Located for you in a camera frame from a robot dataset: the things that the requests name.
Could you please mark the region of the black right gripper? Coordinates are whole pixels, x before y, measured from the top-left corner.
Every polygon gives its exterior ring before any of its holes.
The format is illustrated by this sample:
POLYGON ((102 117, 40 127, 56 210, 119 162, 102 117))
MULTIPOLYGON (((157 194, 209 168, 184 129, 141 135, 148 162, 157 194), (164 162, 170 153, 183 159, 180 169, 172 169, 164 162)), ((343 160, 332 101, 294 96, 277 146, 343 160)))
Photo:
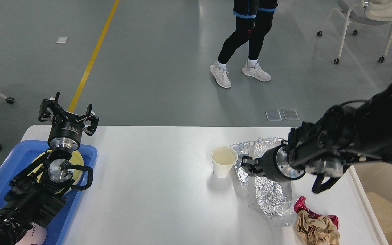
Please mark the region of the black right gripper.
POLYGON ((305 171, 294 169, 290 166, 285 145, 269 149, 262 157, 256 159, 243 155, 241 163, 261 165, 242 166, 249 177, 263 177, 264 175, 266 178, 276 182, 289 182, 301 179, 305 175, 305 171))

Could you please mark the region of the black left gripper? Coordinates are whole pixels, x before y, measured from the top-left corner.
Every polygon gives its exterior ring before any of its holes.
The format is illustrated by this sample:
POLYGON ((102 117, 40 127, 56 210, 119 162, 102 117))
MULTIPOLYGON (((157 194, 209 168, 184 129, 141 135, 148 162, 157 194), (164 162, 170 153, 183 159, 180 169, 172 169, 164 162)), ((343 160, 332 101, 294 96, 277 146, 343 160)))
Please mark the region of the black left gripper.
POLYGON ((86 113, 77 117, 77 122, 65 121, 66 111, 59 105, 60 92, 50 99, 43 99, 39 107, 40 122, 51 121, 52 126, 48 138, 48 146, 56 151, 64 148, 66 151, 76 151, 80 147, 82 132, 92 136, 99 124, 99 117, 92 111, 89 104, 86 113))

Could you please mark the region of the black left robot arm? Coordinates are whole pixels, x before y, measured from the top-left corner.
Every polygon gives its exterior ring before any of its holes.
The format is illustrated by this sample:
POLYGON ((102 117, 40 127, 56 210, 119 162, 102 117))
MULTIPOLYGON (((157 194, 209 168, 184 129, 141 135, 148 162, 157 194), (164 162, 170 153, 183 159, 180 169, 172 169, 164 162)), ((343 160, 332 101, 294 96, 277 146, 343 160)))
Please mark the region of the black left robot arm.
POLYGON ((33 228, 47 227, 66 204, 64 194, 83 191, 93 183, 90 166, 74 164, 72 155, 81 146, 82 133, 93 135, 99 118, 89 104, 84 115, 64 110, 54 98, 44 99, 39 121, 51 121, 48 149, 15 175, 0 208, 0 245, 14 245, 33 228))

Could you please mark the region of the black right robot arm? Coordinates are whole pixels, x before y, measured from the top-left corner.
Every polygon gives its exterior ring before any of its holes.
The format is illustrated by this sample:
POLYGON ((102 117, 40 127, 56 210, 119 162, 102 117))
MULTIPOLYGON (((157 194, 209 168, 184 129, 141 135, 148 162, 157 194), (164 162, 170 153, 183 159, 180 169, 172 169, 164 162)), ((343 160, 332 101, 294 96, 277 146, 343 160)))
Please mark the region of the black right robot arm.
POLYGON ((315 124, 291 128, 288 139, 262 157, 244 156, 241 167, 249 176, 276 182, 316 176, 312 192, 333 187, 353 164, 392 164, 392 84, 360 107, 348 102, 330 107, 315 124))

